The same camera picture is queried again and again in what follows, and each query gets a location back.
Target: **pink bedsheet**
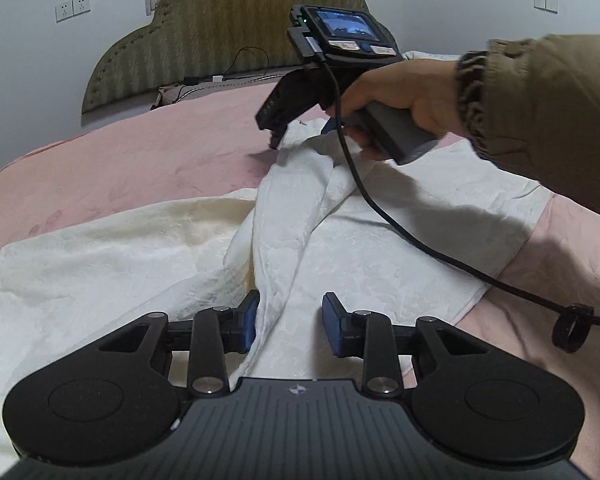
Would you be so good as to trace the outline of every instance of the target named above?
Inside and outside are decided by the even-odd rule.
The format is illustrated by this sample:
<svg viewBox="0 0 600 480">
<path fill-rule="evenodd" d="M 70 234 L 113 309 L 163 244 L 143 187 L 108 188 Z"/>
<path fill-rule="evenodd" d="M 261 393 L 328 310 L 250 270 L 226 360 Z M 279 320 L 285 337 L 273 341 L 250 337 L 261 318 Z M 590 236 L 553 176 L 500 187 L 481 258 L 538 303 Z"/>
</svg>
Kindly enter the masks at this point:
<svg viewBox="0 0 600 480">
<path fill-rule="evenodd" d="M 256 187 L 274 153 L 253 114 L 271 89 L 159 108 L 21 158 L 0 172 L 0 248 L 150 203 Z M 320 115 L 314 109 L 304 118 Z M 600 314 L 600 216 L 554 197 L 501 279 L 563 304 L 595 305 Z M 587 416 L 573 461 L 600 480 L 600 328 L 567 355 L 551 344 L 554 322 L 555 314 L 490 290 L 459 326 L 577 389 Z"/>
</svg>

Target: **wall socket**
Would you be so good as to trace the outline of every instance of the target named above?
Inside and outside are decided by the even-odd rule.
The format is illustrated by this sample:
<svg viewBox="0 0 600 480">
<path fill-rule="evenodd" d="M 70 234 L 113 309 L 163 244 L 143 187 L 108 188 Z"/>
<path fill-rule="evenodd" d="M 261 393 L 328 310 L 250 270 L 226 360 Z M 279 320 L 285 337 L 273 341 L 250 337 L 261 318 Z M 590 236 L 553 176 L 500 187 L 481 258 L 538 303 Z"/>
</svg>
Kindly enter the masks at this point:
<svg viewBox="0 0 600 480">
<path fill-rule="evenodd" d="M 61 22 L 74 15 L 74 3 L 69 0 L 60 5 L 56 5 L 56 22 Z"/>
<path fill-rule="evenodd" d="M 76 14 L 83 14 L 91 10 L 91 0 L 69 0 L 56 5 L 56 22 L 62 22 Z"/>
<path fill-rule="evenodd" d="M 76 14 L 82 14 L 83 12 L 89 12 L 90 10 L 90 0 L 74 0 L 74 16 Z"/>
</svg>

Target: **black cable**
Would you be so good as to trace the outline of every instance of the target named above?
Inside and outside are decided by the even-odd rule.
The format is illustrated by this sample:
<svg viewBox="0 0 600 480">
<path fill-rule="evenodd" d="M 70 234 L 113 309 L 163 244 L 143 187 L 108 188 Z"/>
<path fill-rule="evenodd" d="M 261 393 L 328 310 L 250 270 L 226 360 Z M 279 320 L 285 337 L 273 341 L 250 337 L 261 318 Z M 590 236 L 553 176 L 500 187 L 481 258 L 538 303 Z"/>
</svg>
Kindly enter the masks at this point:
<svg viewBox="0 0 600 480">
<path fill-rule="evenodd" d="M 507 285 L 507 283 L 503 283 L 500 280 L 497 280 L 493 276 L 485 274 L 481 270 L 474 269 L 472 266 L 456 260 L 451 256 L 447 256 L 439 251 L 431 249 L 429 246 L 422 243 L 415 236 L 413 236 L 410 232 L 408 232 L 404 227 L 398 224 L 388 213 L 386 213 L 369 195 L 366 191 L 364 184 L 362 183 L 362 179 L 360 178 L 360 174 L 356 168 L 355 163 L 353 162 L 353 158 L 351 153 L 349 152 L 349 147 L 347 146 L 347 141 L 344 138 L 344 133 L 342 131 L 342 103 L 341 103 L 341 95 L 340 95 L 340 85 L 338 84 L 338 80 L 336 76 L 331 71 L 331 68 L 326 64 L 322 63 L 322 66 L 329 73 L 331 80 L 333 81 L 333 87 L 335 90 L 335 120 L 336 120 L 336 130 L 338 132 L 338 140 L 340 141 L 340 145 L 342 147 L 342 151 L 344 152 L 344 157 L 347 160 L 347 165 L 351 171 L 351 175 L 353 176 L 353 180 L 356 183 L 356 186 L 362 195 L 362 198 L 365 199 L 365 202 L 369 205 L 371 209 L 373 209 L 378 215 L 380 215 L 391 227 L 393 227 L 397 233 L 404 238 L 408 243 L 421 250 L 423 253 L 431 256 L 432 258 L 437 259 L 440 262 L 456 267 L 457 269 L 464 270 L 467 274 L 470 274 L 474 278 L 478 278 L 479 280 L 487 283 L 488 285 L 494 286 L 503 290 L 504 292 L 508 292 L 514 296 L 522 298 L 523 300 L 531 301 L 532 303 L 538 304 L 540 306 L 544 306 L 558 314 L 569 314 L 572 312 L 571 309 L 565 307 L 561 304 L 555 303 L 554 301 L 548 300 L 547 298 L 543 298 L 541 296 L 537 296 L 536 294 L 532 294 L 531 292 L 527 292 L 526 290 L 522 290 L 521 288 L 517 288 L 513 285 Z M 579 314 L 581 319 L 586 320 L 589 324 L 600 326 L 600 316 L 594 316 L 592 314 Z"/>
<path fill-rule="evenodd" d="M 249 76 L 249 77 L 256 77 L 256 79 L 254 79 L 253 81 L 249 81 L 249 83 L 257 83 L 259 81 L 266 81 L 269 79 L 275 79 L 277 77 L 282 77 L 284 74 L 274 74 L 274 75 L 267 75 L 267 76 Z M 237 86 L 236 83 L 231 83 L 231 81 L 235 81 L 236 79 L 245 79 L 245 78 L 241 78 L 241 77 L 234 77 L 231 79 L 225 79 L 225 83 L 226 84 L 219 84 L 216 86 L 199 86 L 197 88 L 192 88 L 187 90 L 186 92 L 184 92 L 184 94 L 182 94 L 182 96 L 180 96 L 180 93 L 182 92 L 182 89 L 186 88 L 186 86 L 181 86 L 180 91 L 178 92 L 178 97 L 176 97 L 176 100 L 171 103 L 171 104 L 176 104 L 177 102 L 180 102 L 181 100 L 183 100 L 186 96 L 188 96 L 189 94 L 193 94 L 193 92 L 197 92 L 198 90 L 215 90 L 216 88 L 222 88 L 222 87 L 228 87 L 228 86 Z"/>
<path fill-rule="evenodd" d="M 244 47 L 242 47 L 242 48 L 241 48 L 241 49 L 240 49 L 240 50 L 239 50 L 239 51 L 238 51 L 238 52 L 235 54 L 234 60 L 231 62 L 231 65 L 229 65 L 229 68 L 227 68 L 227 69 L 226 69 L 226 70 L 225 70 L 225 71 L 224 71 L 224 72 L 221 74 L 221 75 L 222 75 L 222 78 L 224 78 L 224 76 L 227 74 L 227 72 L 229 72 L 229 70 L 231 70 L 231 69 L 234 67 L 234 64 L 235 64 L 235 62 L 237 61 L 237 59 L 238 59 L 238 56 L 240 56 L 240 53 L 241 53 L 243 50 L 248 50 L 248 49 L 252 49 L 252 50 L 259 50 L 259 51 L 263 52 L 263 53 L 264 53 L 264 55 L 267 57 L 267 66 L 265 67 L 265 69 L 264 69 L 264 72 L 263 72 L 262 74 L 256 74 L 256 75 L 245 75 L 245 76 L 237 76 L 237 77 L 232 77 L 231 79 L 226 79 L 226 80 L 227 80 L 227 81 L 234 81 L 234 80 L 236 80 L 236 79 L 248 79 L 248 78 L 250 78 L 250 77 L 257 77 L 257 78 L 260 78 L 260 79 L 254 79 L 254 81 L 252 81 L 252 82 L 254 82 L 254 83 L 255 83 L 255 82 L 257 82 L 257 81 L 263 81 L 263 79 L 262 79 L 262 78 L 264 78 L 264 76 L 266 76 L 266 75 L 267 75 L 267 72 L 269 71 L 269 68 L 270 68 L 270 66 L 269 66 L 269 65 L 270 65 L 270 61 L 269 61 L 269 54 L 267 53 L 267 51 L 266 51 L 266 50 L 264 50 L 263 48 L 260 48 L 259 46 L 244 46 Z M 277 76 L 277 75 L 270 76 L 270 78 L 275 78 L 275 77 L 279 77 L 279 76 Z M 186 86 L 182 86 L 182 87 L 180 88 L 180 91 L 178 92 L 178 96 L 176 97 L 176 99 L 174 100 L 174 102 L 173 102 L 173 103 L 171 103 L 171 104 L 176 104 L 177 102 L 180 102 L 180 100 L 184 99 L 186 96 L 188 96 L 188 95 L 192 94 L 193 92 L 196 92 L 197 90 L 202 90 L 202 88 L 193 88 L 193 89 L 191 89 L 191 90 L 188 90 L 188 91 L 186 91 L 186 92 L 184 93 L 184 95 L 180 96 L 180 94 L 182 93 L 182 90 L 183 90 L 185 87 L 186 87 Z"/>
<path fill-rule="evenodd" d="M 243 50 L 249 50 L 249 49 L 259 50 L 259 51 L 263 52 L 265 56 L 267 56 L 267 67 L 264 69 L 264 72 L 262 74 L 260 74 L 260 75 L 267 75 L 267 71 L 269 70 L 269 63 L 270 63 L 269 62 L 269 54 L 267 54 L 267 51 L 264 50 L 263 48 L 260 48 L 259 46 L 244 46 L 235 54 L 234 60 L 231 62 L 231 65 L 229 65 L 229 68 L 227 68 L 224 72 L 222 72 L 222 76 L 225 76 L 229 72 L 229 70 L 231 70 L 234 67 L 235 62 L 238 60 L 238 56 L 240 56 L 240 53 Z"/>
</svg>

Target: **jacket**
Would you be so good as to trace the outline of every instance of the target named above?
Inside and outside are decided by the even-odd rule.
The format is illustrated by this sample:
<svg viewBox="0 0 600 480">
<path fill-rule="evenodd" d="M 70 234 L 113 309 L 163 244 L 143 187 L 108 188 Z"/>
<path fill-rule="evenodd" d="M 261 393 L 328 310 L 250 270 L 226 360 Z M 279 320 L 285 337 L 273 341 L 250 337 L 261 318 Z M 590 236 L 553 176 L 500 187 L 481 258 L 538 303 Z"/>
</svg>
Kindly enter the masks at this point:
<svg viewBox="0 0 600 480">
<path fill-rule="evenodd" d="M 492 40 L 483 77 L 480 154 L 600 214 L 600 36 Z"/>
</svg>

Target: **person's hand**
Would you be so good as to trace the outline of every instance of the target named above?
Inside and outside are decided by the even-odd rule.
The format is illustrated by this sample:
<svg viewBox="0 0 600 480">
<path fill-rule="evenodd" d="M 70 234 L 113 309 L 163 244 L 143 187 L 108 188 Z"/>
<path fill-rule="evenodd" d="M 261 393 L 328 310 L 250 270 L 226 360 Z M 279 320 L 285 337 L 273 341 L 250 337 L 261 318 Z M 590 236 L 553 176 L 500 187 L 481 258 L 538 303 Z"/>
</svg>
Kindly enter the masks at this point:
<svg viewBox="0 0 600 480">
<path fill-rule="evenodd" d="M 342 95 L 342 117 L 368 102 L 380 101 L 392 108 L 410 108 L 413 121 L 438 137 L 447 132 L 466 137 L 458 114 L 455 71 L 453 61 L 414 59 L 365 72 Z M 333 117 L 334 107 L 327 113 Z M 387 158 L 358 127 L 345 126 L 343 130 L 362 147 L 365 158 Z"/>
</svg>

